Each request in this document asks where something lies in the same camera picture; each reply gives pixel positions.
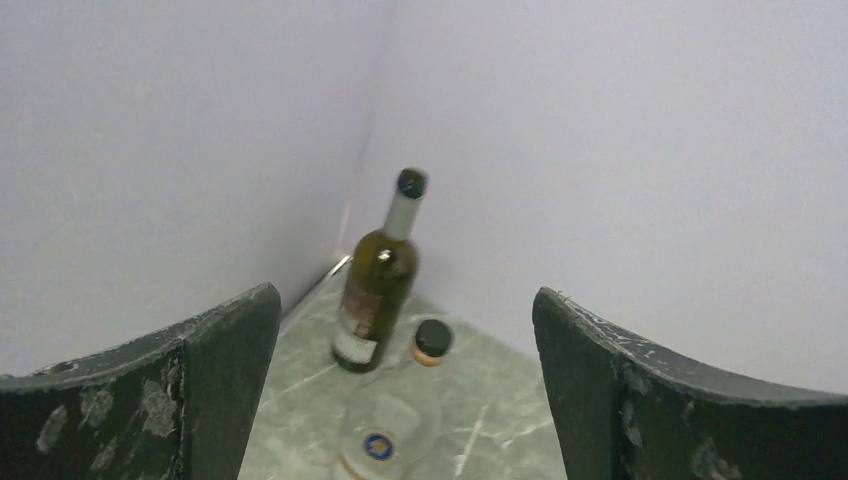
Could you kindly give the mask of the clear round liquor bottle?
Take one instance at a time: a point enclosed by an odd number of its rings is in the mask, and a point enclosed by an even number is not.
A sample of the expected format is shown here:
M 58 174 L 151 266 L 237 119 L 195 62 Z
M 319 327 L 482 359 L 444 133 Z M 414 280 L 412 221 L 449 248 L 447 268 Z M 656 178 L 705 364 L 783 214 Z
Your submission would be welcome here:
M 428 454 L 441 431 L 436 379 L 452 343 L 446 323 L 425 319 L 404 357 L 360 383 L 345 410 L 331 479 L 402 479 Z

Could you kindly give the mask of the olive green wine bottle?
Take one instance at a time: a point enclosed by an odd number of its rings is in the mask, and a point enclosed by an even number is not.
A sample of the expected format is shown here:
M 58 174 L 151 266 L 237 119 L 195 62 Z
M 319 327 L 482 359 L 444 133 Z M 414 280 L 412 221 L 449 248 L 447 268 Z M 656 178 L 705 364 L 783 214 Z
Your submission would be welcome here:
M 411 234 L 427 187 L 423 170 L 401 170 L 383 225 L 355 246 L 331 341 L 333 358 L 347 371 L 374 370 L 389 345 L 419 271 Z

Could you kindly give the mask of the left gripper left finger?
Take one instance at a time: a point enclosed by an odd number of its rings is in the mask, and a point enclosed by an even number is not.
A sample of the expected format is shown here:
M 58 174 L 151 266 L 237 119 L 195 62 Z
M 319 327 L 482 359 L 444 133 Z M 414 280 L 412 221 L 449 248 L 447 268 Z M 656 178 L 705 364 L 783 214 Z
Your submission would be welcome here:
M 281 325 L 260 284 L 122 345 L 1 379 L 5 479 L 235 479 Z

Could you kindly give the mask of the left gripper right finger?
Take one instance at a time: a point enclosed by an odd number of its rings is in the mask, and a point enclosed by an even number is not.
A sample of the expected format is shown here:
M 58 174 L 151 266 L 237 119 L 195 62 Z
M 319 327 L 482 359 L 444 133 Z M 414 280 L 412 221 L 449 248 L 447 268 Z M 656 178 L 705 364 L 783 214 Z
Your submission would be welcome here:
M 541 288 L 532 322 L 571 479 L 843 479 L 847 398 L 725 371 Z

